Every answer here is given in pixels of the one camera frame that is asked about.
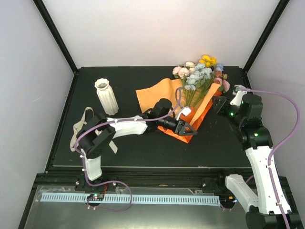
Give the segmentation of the orange wrapping paper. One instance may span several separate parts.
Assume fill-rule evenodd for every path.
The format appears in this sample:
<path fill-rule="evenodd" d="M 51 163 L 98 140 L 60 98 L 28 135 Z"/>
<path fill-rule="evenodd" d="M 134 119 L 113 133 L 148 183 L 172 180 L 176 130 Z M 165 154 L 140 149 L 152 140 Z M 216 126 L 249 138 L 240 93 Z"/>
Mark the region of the orange wrapping paper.
<path fill-rule="evenodd" d="M 165 78 L 150 88 L 137 90 L 136 95 L 141 111 L 144 112 L 147 109 L 154 107 L 161 98 L 169 99 L 172 102 L 172 105 L 176 106 L 175 90 L 180 86 L 182 86 L 181 80 Z M 212 107 L 212 97 L 214 95 L 220 96 L 222 94 L 219 87 L 218 84 L 213 83 L 205 98 L 197 105 L 191 106 L 192 112 L 186 119 L 190 121 L 191 126 L 195 130 L 199 129 L 207 112 Z"/>

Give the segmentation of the pastel artificial flower bunch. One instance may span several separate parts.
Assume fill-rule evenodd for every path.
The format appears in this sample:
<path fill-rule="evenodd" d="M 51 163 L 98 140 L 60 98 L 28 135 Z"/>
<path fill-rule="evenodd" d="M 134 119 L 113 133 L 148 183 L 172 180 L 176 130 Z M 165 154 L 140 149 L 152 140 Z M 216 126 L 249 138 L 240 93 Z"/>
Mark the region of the pastel artificial flower bunch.
<path fill-rule="evenodd" d="M 173 68 L 172 74 L 182 81 L 185 106 L 195 107 L 207 95 L 213 83 L 220 85 L 218 91 L 226 93 L 230 89 L 224 66 L 215 57 L 203 55 L 198 63 L 187 61 Z"/>

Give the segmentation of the white ribbed vase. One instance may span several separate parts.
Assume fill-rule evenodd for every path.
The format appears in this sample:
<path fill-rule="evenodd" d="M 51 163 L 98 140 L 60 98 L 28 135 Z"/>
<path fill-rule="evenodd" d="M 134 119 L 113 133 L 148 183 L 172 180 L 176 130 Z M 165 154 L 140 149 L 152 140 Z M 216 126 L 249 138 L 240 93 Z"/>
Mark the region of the white ribbed vase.
<path fill-rule="evenodd" d="M 118 113 L 119 107 L 109 81 L 101 78 L 95 82 L 94 86 L 105 113 L 108 115 Z"/>

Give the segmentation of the cream printed ribbon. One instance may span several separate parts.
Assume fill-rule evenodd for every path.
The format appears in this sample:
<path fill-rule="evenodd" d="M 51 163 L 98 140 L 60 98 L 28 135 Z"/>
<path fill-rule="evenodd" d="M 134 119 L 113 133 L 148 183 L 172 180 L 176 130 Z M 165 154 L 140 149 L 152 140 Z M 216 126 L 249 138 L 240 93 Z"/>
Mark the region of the cream printed ribbon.
<path fill-rule="evenodd" d="M 86 118 L 86 115 L 89 114 L 88 113 L 89 111 L 91 111 L 92 114 L 94 115 L 94 110 L 91 107 L 88 106 L 88 107 L 85 108 L 80 121 L 78 121 L 77 123 L 75 123 L 73 125 L 73 132 L 74 132 L 74 134 L 73 134 L 73 136 L 71 138 L 71 141 L 70 141 L 70 150 L 72 152 L 76 151 L 74 145 L 75 145 L 76 140 L 77 140 L 77 134 L 80 133 L 80 131 L 83 128 L 83 126 L 85 126 L 87 124 L 87 122 L 85 121 L 85 118 Z M 102 131 L 95 130 L 95 134 L 97 134 L 97 136 L 100 135 L 101 133 L 102 133 Z M 111 141 L 109 143 L 109 146 L 110 146 L 111 150 L 116 154 L 117 151 L 118 151 L 118 147 L 115 145 L 115 143 L 113 141 Z"/>

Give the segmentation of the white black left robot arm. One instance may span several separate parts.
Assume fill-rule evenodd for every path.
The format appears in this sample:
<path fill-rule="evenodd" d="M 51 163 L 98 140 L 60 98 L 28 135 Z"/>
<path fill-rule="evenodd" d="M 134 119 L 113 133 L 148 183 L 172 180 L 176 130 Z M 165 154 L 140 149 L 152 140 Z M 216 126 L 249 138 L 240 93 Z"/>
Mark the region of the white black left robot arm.
<path fill-rule="evenodd" d="M 191 112 L 184 107 L 174 114 L 175 108 L 168 99 L 160 99 L 153 108 L 144 113 L 130 117 L 114 119 L 104 114 L 97 114 L 86 122 L 77 132 L 74 149 L 80 153 L 83 162 L 83 171 L 86 175 L 85 184 L 91 190 L 98 190 L 102 186 L 101 156 L 106 147 L 117 152 L 113 139 L 126 135 L 142 135 L 155 131 L 158 127 L 170 130 L 178 136 L 193 136 L 197 131 L 181 115 Z"/>

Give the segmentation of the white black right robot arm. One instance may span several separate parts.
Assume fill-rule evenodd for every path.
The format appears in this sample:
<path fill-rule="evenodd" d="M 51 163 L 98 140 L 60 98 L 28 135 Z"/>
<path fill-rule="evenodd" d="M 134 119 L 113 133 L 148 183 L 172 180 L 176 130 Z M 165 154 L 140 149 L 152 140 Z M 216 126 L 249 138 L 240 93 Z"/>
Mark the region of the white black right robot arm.
<path fill-rule="evenodd" d="M 260 96 L 237 92 L 233 100 L 224 96 L 212 98 L 215 112 L 226 117 L 236 129 L 250 162 L 256 192 L 239 174 L 217 179 L 221 192 L 231 191 L 245 211 L 249 229 L 296 229 L 302 225 L 298 213 L 292 211 L 280 183 L 272 155 L 273 142 L 269 130 L 264 127 Z"/>

